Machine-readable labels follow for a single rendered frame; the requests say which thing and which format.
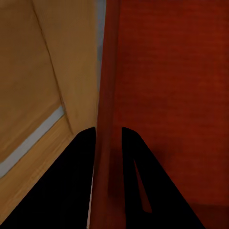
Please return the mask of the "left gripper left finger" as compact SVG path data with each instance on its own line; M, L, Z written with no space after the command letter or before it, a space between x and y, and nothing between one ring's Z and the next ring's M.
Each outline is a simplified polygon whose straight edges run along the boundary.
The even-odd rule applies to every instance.
M96 128L80 132L0 229L86 229Z

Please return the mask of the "storage box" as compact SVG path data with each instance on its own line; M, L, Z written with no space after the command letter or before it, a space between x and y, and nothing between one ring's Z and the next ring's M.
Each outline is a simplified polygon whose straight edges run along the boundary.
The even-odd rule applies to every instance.
M123 127L205 229L229 229L229 0L106 0L89 229L126 229Z

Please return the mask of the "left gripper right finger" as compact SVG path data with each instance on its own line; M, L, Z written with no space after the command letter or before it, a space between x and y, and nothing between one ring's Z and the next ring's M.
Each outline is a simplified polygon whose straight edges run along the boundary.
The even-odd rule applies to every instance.
M126 229L205 229L141 136L122 128ZM153 213L143 210L135 163Z

